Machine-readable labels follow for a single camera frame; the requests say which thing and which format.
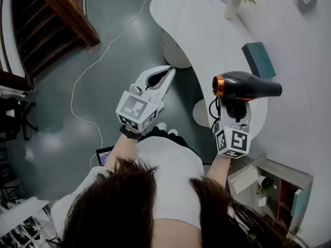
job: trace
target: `white shoe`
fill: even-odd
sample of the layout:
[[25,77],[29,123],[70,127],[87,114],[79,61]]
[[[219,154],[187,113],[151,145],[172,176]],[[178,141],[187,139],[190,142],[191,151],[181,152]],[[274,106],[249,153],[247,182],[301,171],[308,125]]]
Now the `white shoe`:
[[178,131],[176,131],[175,129],[171,129],[171,130],[168,132],[168,134],[171,134],[171,133],[173,133],[173,134],[175,134],[176,136],[178,136]]
[[164,130],[164,131],[167,131],[167,124],[165,124],[164,122],[161,122],[159,124],[156,125],[159,130]]

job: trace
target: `black office chair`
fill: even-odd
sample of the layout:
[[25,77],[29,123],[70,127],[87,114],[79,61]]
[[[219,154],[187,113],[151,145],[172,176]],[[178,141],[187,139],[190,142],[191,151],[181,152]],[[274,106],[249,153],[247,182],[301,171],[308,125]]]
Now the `black office chair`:
[[[26,141],[29,140],[26,137],[25,126],[28,125],[34,131],[38,131],[38,128],[31,125],[27,121],[26,117],[29,114],[31,108],[36,105],[36,103],[30,103],[30,105],[25,109],[27,103],[25,101],[19,101],[13,97],[8,99],[0,98],[0,133],[6,133],[6,138],[0,138],[1,142],[10,141],[16,139],[17,134],[20,132],[20,127],[22,126],[23,136]],[[7,115],[7,112],[14,110],[14,116]]]

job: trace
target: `watch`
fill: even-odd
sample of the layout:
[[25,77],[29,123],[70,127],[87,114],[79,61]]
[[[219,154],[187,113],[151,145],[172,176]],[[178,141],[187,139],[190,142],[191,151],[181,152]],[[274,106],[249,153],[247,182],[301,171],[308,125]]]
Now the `watch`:
[[126,125],[122,125],[120,127],[119,131],[121,131],[128,138],[131,138],[131,139],[134,139],[134,140],[139,140],[141,138],[141,133],[136,134],[136,133],[133,133],[132,131],[127,130]]

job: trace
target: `curved white table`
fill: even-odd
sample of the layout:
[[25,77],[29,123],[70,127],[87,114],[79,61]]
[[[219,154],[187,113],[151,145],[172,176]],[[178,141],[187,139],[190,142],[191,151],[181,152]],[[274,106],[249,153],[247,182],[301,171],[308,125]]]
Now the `curved white table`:
[[[223,17],[225,5],[220,0],[152,0],[149,9],[156,23],[176,41],[192,64],[207,108],[215,98],[215,75],[227,71],[251,73],[242,46],[253,42],[253,38],[237,16],[232,20]],[[250,133],[254,138],[264,125],[268,99],[249,102]],[[209,113],[208,122],[209,126],[214,122]]]

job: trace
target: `long dark hair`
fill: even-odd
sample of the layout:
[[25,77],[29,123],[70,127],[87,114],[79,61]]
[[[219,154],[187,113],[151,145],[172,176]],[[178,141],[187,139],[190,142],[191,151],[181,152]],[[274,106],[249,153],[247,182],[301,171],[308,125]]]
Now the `long dark hair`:
[[[115,170],[99,175],[71,206],[60,247],[151,247],[155,171],[142,161],[118,159]],[[216,181],[201,177],[190,182],[201,205],[203,248],[284,246],[257,213]]]

